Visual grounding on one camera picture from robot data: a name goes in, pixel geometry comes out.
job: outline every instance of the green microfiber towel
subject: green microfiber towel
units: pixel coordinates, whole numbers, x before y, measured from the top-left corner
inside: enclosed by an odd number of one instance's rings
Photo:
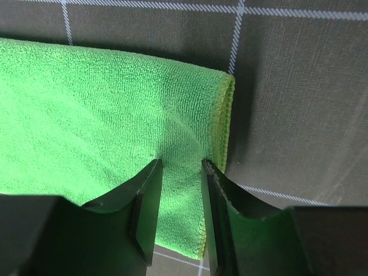
[[[233,90],[186,63],[0,39],[0,193],[81,205],[161,158],[156,243],[201,259],[201,160],[225,169]]]

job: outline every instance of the white grid line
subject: white grid line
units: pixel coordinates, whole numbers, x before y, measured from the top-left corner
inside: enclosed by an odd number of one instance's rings
[[[60,3],[60,0],[15,0],[25,2]],[[66,4],[94,5],[94,6],[117,6],[117,7],[138,7],[145,9],[167,9],[185,10],[195,12],[215,12],[215,13],[238,13],[235,6],[169,3],[169,2],[145,2],[145,1],[125,1],[125,0],[65,0]],[[368,21],[368,12],[355,11],[329,11],[329,10],[298,10],[298,9],[277,9],[266,7],[245,7],[244,14],[276,17],[296,17],[296,18],[316,18],[330,20],[354,20]]]
[[[254,192],[260,193],[260,194],[268,194],[269,196],[284,198],[284,199],[287,199],[287,200],[298,201],[298,202],[302,202],[302,203],[306,203],[306,204],[317,205],[317,206],[326,206],[326,207],[334,206],[333,204],[327,204],[327,203],[323,203],[323,202],[319,202],[319,201],[315,201],[315,200],[308,200],[306,198],[295,197],[293,195],[288,195],[288,194],[281,194],[281,193],[277,193],[275,191],[268,191],[268,190],[263,190],[263,189],[244,186],[244,185],[240,185],[240,187],[242,187],[244,190],[254,191]]]
[[[205,5],[189,3],[169,3],[169,2],[146,2],[146,1],[126,1],[126,0],[66,0],[70,4],[114,6],[114,7],[138,7],[146,9],[184,10],[195,12],[212,13],[234,13],[235,7],[222,5]]]
[[[175,258],[175,257],[172,257],[172,256],[168,256],[168,255],[165,255],[165,254],[162,254],[162,253],[159,253],[159,252],[154,252],[156,255],[159,255],[159,256],[162,256],[162,257],[165,257],[165,258],[167,258],[167,259],[171,259],[171,260],[177,260],[178,262],[181,262],[181,263],[185,263],[185,264],[187,264],[187,265],[190,265],[190,266],[195,266],[195,267],[200,267],[200,265],[197,265],[197,264],[195,264],[195,263],[190,263],[190,262],[187,262],[187,261],[185,261],[185,260],[180,260],[180,259],[178,259],[178,258]],[[204,267],[204,266],[202,266],[202,269],[204,269],[204,270],[208,270],[209,271],[209,268],[208,267]]]
[[[229,68],[228,68],[228,73],[230,75],[233,75],[235,72],[237,49],[239,47],[240,31],[242,29],[242,20],[243,20],[243,14],[244,14],[244,3],[245,3],[245,0],[239,0],[239,4],[237,6],[237,11],[236,11],[234,31],[233,31],[232,42],[231,42]]]
[[[73,39],[71,37],[71,30],[70,30],[66,0],[61,0],[61,3],[62,3],[62,9],[63,9],[64,22],[65,22],[65,30],[67,32],[67,37],[68,37],[68,43],[70,46],[73,46]]]
[[[202,276],[202,271],[203,271],[203,260],[201,260],[201,262],[200,262],[200,267],[198,269],[198,275],[197,276]]]

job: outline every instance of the gray background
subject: gray background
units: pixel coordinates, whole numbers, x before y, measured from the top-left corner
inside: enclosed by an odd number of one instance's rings
[[[0,36],[234,74],[227,176],[279,207],[368,203],[367,0],[0,0]],[[148,273],[208,272],[172,258]]]

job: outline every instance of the black plastic part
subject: black plastic part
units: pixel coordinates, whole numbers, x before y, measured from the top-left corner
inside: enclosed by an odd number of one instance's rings
[[[153,160],[82,207],[57,196],[0,197],[0,276],[145,275],[161,186],[162,161]]]
[[[211,275],[367,276],[368,208],[279,210],[202,162]]]

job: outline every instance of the towel fold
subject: towel fold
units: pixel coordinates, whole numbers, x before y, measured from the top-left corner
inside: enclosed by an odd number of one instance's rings
[[[233,90],[186,63],[0,39],[0,193],[81,205],[161,158],[156,243],[201,259],[201,160],[225,169]]]

